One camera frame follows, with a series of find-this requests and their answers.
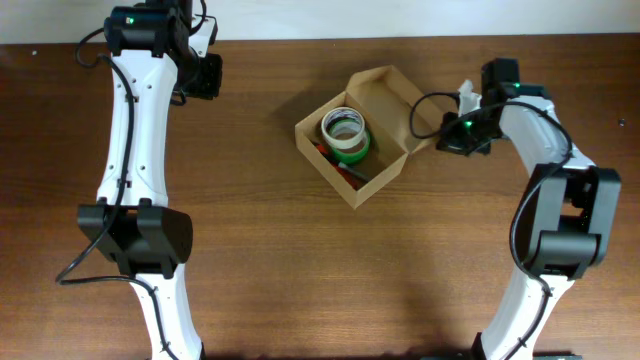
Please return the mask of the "orange utility knife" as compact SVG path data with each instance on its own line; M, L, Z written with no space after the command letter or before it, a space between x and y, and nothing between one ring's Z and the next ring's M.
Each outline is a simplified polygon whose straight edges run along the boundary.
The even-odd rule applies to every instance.
M359 189L356 178L347 170L339 166L338 160L330 154L330 152L320 143L313 143L316 150L333 166L333 168L346 180L346 182L354 189Z

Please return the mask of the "green tape roll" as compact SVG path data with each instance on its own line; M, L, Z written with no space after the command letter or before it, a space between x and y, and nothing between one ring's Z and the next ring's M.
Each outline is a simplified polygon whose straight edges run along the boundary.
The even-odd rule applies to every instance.
M329 128L328 135L333 155L347 165L360 162L369 151L370 133L354 119L337 121Z

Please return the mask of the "beige masking tape roll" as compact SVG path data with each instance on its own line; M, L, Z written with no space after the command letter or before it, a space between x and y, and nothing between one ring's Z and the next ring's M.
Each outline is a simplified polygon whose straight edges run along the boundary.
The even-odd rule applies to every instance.
M357 110L338 107L323 117L321 132L332 148L347 150L361 143L366 132L366 122Z

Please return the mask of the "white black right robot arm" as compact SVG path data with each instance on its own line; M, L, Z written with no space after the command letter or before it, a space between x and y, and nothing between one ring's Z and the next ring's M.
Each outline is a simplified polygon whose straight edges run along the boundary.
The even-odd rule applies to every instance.
M436 147L464 156L489 154L492 142L508 139L529 182L509 230L515 268L472 355L530 359L559 299L606 255L621 178L579 151L546 89L521 82L516 60L486 63L481 80L480 93L469 82L459 88L458 111L444 116Z

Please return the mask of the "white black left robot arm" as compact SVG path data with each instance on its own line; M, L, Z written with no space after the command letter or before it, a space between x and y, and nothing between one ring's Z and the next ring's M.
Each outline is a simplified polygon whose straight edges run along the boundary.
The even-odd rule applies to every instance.
M146 0L117 6L100 28L108 51L97 59L113 75L113 114L104 174L93 204L78 208L88 246L117 267L94 282L129 284L138 297L154 359L203 359L186 291L193 246L189 215L173 210L165 180L169 110L218 96L222 58L209 51L218 31L203 1Z

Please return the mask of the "black white marker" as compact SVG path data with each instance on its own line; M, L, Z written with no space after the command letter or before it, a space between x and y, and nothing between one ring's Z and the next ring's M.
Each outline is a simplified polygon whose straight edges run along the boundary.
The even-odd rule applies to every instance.
M368 183L372 180L371 177L367 176L364 173L359 172L358 170L350 167L349 165L338 161L336 158L332 157L331 155L329 155L328 153L323 153L322 156L329 161L332 165L337 166L339 169L342 169L344 171L346 171L347 173L349 173L351 176L359 179L360 181L364 182L364 183Z

